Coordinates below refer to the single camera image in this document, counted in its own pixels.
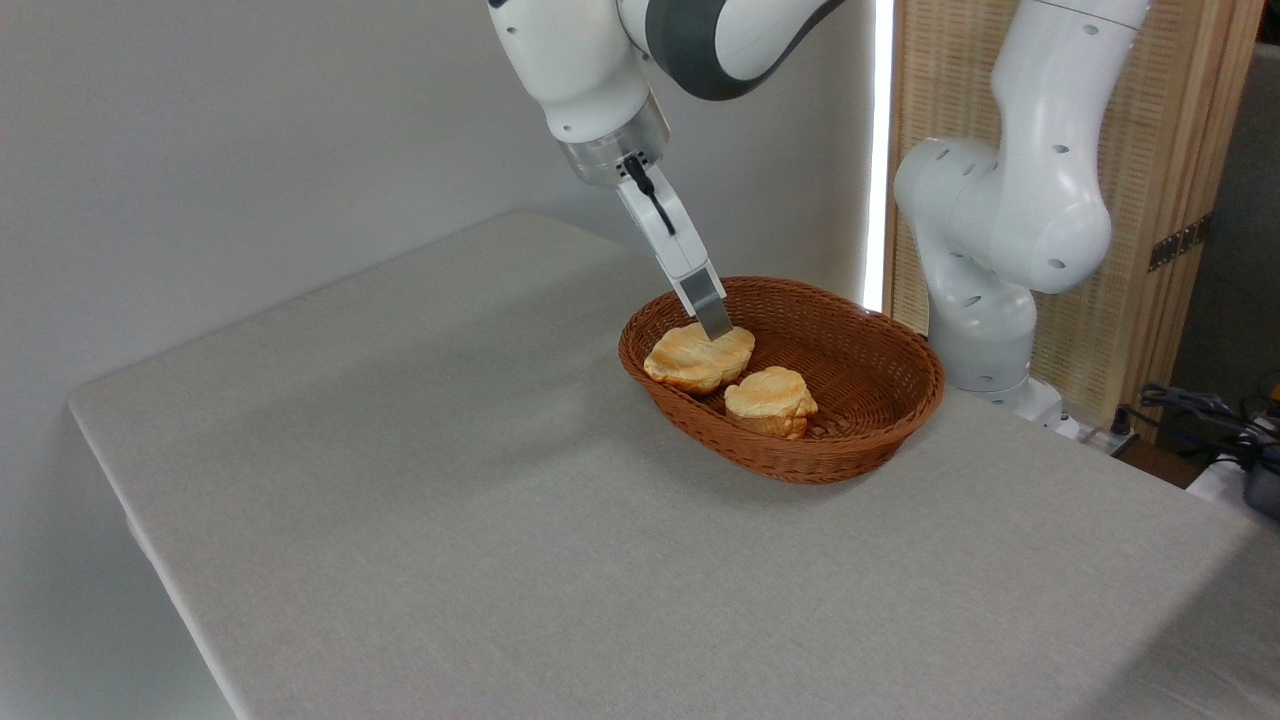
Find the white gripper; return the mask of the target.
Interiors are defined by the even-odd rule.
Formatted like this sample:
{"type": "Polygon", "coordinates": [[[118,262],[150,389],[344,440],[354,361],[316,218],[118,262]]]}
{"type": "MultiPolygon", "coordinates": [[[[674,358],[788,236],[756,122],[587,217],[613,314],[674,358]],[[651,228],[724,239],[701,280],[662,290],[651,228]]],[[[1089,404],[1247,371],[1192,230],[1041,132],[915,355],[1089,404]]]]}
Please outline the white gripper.
{"type": "Polygon", "coordinates": [[[709,341],[733,329],[726,292],[687,209],[659,167],[640,165],[635,177],[626,165],[614,170],[616,190],[648,241],[687,314],[698,319],[709,341]]]}

